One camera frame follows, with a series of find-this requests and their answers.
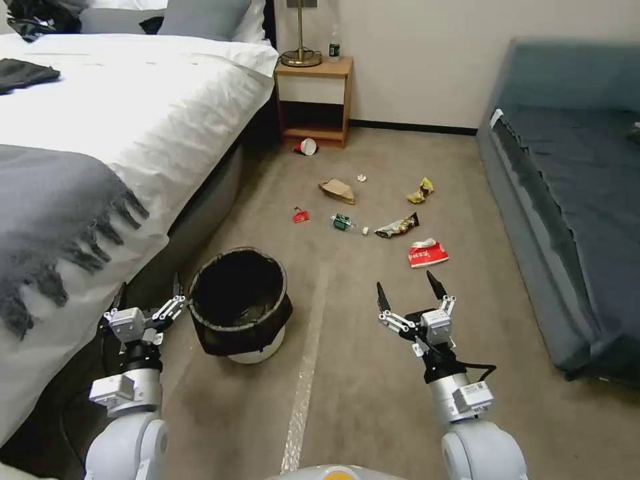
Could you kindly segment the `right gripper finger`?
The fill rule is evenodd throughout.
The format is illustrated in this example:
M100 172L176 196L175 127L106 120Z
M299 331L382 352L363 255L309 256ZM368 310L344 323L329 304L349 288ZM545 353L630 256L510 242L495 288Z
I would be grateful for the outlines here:
M380 324L398 334L401 338L417 338L418 330L416 324L413 321L392 312L387 296L380 282L376 283L376 289L377 304L379 308L378 320Z
M430 270L426 272L429 284L433 290L434 295L440 302L439 309L442 310L449 318L452 316L452 312L455 306L456 297L448 295L442 282L440 282Z

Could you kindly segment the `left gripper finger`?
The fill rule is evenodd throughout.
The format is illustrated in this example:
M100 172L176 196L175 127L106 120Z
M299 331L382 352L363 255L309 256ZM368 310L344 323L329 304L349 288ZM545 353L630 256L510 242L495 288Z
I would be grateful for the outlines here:
M109 321L126 304L126 283L122 283L103 319Z
M147 318L147 327L166 331L180 316L186 303L185 289L176 271L173 276L173 296Z

